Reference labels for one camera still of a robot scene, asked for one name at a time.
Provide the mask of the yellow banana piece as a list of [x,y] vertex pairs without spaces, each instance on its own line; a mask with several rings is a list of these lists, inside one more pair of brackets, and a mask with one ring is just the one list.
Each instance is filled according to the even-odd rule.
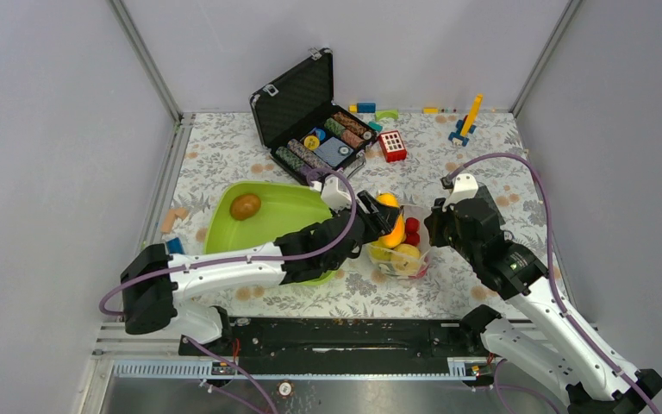
[[380,241],[374,241],[368,245],[368,254],[372,261],[389,262],[392,253],[393,250],[384,246]]

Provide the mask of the clear zip top bag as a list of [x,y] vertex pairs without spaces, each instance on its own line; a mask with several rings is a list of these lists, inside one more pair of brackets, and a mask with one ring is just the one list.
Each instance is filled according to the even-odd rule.
[[419,279],[430,263],[429,233],[423,222],[429,210],[406,204],[400,210],[391,234],[367,244],[365,251],[381,273],[400,279]]

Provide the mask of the yellow lemon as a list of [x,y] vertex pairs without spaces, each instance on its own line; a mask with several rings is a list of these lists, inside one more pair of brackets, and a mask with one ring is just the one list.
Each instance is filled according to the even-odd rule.
[[398,276],[416,276],[421,266],[421,252],[417,247],[402,243],[393,249],[390,263]]

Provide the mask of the brown kiwi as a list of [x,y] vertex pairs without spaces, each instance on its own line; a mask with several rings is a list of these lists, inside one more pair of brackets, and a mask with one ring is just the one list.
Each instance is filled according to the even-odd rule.
[[262,200],[253,193],[245,193],[237,196],[230,204],[229,214],[237,221],[244,221],[255,216],[260,210]]

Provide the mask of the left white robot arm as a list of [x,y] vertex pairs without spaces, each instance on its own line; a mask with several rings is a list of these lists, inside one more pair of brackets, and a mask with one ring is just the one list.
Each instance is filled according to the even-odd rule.
[[233,332],[226,312],[196,298],[244,286],[292,285],[338,270],[362,247],[389,235],[401,209],[354,192],[347,178],[327,171],[309,188],[320,194],[332,216],[255,247],[217,254],[169,254],[160,244],[144,248],[122,272],[120,285],[99,304],[122,295],[124,329],[131,336],[166,330],[199,341],[211,354],[230,349]]

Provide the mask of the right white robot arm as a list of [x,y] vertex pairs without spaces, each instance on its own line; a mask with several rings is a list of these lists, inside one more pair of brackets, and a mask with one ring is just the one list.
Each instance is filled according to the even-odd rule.
[[503,357],[555,394],[570,413],[639,413],[662,390],[662,377],[624,359],[550,282],[527,247],[506,238],[487,190],[470,174],[444,177],[449,196],[424,224],[431,246],[453,248],[478,280],[520,311],[549,341],[519,334],[488,305],[466,314],[459,333],[469,354]]

